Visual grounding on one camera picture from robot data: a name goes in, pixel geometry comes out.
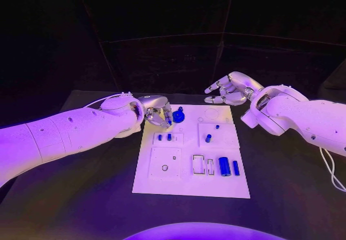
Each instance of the cable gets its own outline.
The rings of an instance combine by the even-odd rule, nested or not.
[[[328,156],[328,158],[330,158],[330,161],[331,161],[331,169],[330,169],[327,160],[325,160],[324,155],[322,155],[322,150],[325,151],[325,154],[327,154],[327,156]],[[335,177],[335,175],[334,175],[334,172],[335,172],[335,164],[334,164],[334,159],[332,159],[332,157],[331,157],[331,155],[330,155],[330,152],[328,152],[325,149],[321,149],[321,148],[318,148],[318,152],[319,152],[321,158],[322,158],[322,160],[324,160],[327,170],[328,170],[328,172],[330,172],[330,177],[331,177],[332,186],[334,186],[340,191],[346,192],[346,188],[344,188],[342,184],[340,183],[340,181],[338,181],[338,179],[337,179],[337,177]]]
[[[100,99],[97,99],[96,101],[93,101],[92,103],[89,103],[86,106],[83,106],[83,108],[86,108],[87,106],[90,106],[92,104],[95,104],[96,102],[99,102],[99,101],[102,101],[102,100],[106,100],[106,99],[109,99],[109,98],[112,98],[112,97],[118,97],[119,95],[122,95],[122,96],[132,96],[132,94],[128,92],[128,93],[118,93],[118,94],[113,94],[113,95],[110,95],[110,96],[106,96],[106,97],[103,97],[103,98],[100,98]]]

